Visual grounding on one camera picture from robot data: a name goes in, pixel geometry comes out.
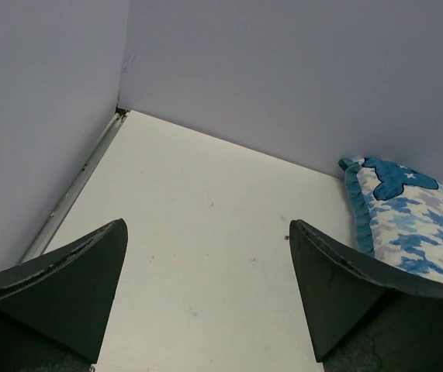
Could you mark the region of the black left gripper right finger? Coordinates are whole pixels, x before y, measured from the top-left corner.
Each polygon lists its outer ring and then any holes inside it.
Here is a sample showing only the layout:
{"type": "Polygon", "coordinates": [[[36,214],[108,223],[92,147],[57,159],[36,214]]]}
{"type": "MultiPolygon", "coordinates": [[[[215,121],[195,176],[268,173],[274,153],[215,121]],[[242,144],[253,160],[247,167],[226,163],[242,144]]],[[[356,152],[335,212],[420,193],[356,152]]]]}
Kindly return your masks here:
{"type": "Polygon", "coordinates": [[[443,371],[443,284],[391,267],[302,220],[292,263],[326,371],[443,371]]]}

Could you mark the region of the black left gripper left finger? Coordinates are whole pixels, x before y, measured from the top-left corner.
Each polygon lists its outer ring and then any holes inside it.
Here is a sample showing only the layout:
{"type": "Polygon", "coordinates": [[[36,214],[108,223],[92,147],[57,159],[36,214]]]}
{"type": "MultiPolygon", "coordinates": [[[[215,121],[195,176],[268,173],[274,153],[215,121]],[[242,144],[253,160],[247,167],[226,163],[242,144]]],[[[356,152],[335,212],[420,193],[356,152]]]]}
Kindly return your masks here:
{"type": "Polygon", "coordinates": [[[0,371],[93,371],[126,256],[117,219],[0,272],[0,371]]]}

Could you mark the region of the blue ruffled pillowcase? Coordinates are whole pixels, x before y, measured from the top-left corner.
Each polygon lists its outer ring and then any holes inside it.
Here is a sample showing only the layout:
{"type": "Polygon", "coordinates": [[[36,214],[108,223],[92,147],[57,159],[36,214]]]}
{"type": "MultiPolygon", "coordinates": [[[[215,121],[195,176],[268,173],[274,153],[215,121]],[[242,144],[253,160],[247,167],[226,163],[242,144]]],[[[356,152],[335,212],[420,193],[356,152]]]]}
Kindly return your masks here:
{"type": "Polygon", "coordinates": [[[338,164],[355,216],[357,251],[443,283],[443,182],[374,157],[338,164]]]}

